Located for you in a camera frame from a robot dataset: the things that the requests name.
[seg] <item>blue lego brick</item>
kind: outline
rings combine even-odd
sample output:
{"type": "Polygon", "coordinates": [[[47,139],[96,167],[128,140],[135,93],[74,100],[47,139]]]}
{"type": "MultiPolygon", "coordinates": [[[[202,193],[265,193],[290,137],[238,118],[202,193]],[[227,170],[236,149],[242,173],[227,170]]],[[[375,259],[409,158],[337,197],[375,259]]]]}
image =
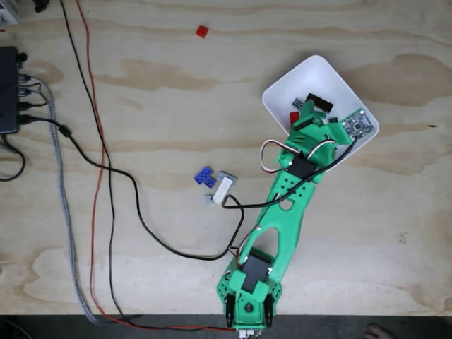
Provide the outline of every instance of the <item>blue lego brick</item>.
{"type": "Polygon", "coordinates": [[[197,182],[198,185],[201,185],[210,177],[212,173],[212,169],[209,166],[205,166],[197,175],[193,177],[193,179],[195,179],[195,182],[197,182]]]}
{"type": "Polygon", "coordinates": [[[211,189],[211,188],[213,188],[213,187],[215,186],[216,182],[217,182],[217,181],[216,181],[214,178],[208,177],[208,178],[204,181],[204,184],[205,184],[209,189],[211,189]]]}

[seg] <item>red lego brick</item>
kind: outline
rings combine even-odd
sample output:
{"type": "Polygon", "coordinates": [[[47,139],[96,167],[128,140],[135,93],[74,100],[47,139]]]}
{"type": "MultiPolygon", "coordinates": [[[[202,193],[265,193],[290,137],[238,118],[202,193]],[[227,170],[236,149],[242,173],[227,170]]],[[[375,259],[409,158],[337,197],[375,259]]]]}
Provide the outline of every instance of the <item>red lego brick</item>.
{"type": "Polygon", "coordinates": [[[290,126],[299,119],[299,112],[290,112],[290,126]]]}
{"type": "Polygon", "coordinates": [[[202,37],[203,39],[206,37],[209,29],[206,26],[199,26],[196,30],[196,35],[202,37]]]}

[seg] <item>black power adapter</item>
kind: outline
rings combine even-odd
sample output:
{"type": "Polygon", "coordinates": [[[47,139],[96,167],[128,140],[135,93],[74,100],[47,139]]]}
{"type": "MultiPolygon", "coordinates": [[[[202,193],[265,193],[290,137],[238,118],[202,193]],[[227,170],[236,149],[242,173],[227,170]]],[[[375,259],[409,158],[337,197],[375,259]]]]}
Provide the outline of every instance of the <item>black power adapter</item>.
{"type": "Polygon", "coordinates": [[[18,70],[26,59],[15,47],[0,47],[0,134],[18,131],[18,70]]]}

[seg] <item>circuit board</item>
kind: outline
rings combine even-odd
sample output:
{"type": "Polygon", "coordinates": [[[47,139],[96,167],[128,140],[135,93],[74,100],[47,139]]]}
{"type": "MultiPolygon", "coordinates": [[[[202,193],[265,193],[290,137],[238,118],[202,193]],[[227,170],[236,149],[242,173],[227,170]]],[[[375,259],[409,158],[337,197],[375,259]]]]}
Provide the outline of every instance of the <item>circuit board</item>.
{"type": "Polygon", "coordinates": [[[374,126],[370,122],[363,109],[357,110],[342,121],[344,129],[349,136],[362,138],[374,130],[374,126]]]}

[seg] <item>cable connector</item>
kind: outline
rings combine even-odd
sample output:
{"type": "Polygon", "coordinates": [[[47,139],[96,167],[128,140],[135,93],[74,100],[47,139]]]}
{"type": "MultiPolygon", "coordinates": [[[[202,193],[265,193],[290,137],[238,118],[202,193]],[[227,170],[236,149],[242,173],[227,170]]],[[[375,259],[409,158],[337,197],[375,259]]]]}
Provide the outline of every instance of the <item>cable connector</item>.
{"type": "Polygon", "coordinates": [[[33,107],[33,105],[27,101],[21,101],[17,104],[17,109],[19,111],[26,111],[27,109],[30,109],[31,107],[33,107]]]}
{"type": "Polygon", "coordinates": [[[29,90],[28,88],[19,88],[17,90],[17,95],[19,97],[26,97],[27,95],[30,95],[32,93],[31,90],[29,90]]]}
{"type": "Polygon", "coordinates": [[[61,126],[58,127],[58,130],[59,130],[60,133],[63,134],[63,136],[65,136],[66,138],[68,138],[68,137],[71,136],[71,134],[72,134],[72,132],[71,132],[71,130],[69,129],[68,126],[61,125],[61,126]]]}
{"type": "Polygon", "coordinates": [[[35,121],[36,121],[35,117],[28,115],[28,114],[21,114],[21,115],[18,115],[18,117],[17,117],[17,123],[19,125],[28,125],[35,121]]]}
{"type": "Polygon", "coordinates": [[[31,80],[31,76],[28,76],[27,74],[19,74],[17,76],[17,82],[18,83],[26,83],[27,81],[31,80]]]}
{"type": "Polygon", "coordinates": [[[58,127],[58,130],[60,131],[60,133],[63,134],[63,136],[66,138],[70,137],[72,134],[69,127],[60,125],[55,120],[52,120],[52,119],[34,117],[33,115],[28,115],[28,114],[21,114],[21,115],[18,115],[18,117],[17,117],[17,122],[19,125],[28,125],[28,124],[31,124],[32,122],[36,122],[36,121],[45,121],[45,122],[55,125],[56,127],[58,127]]]}

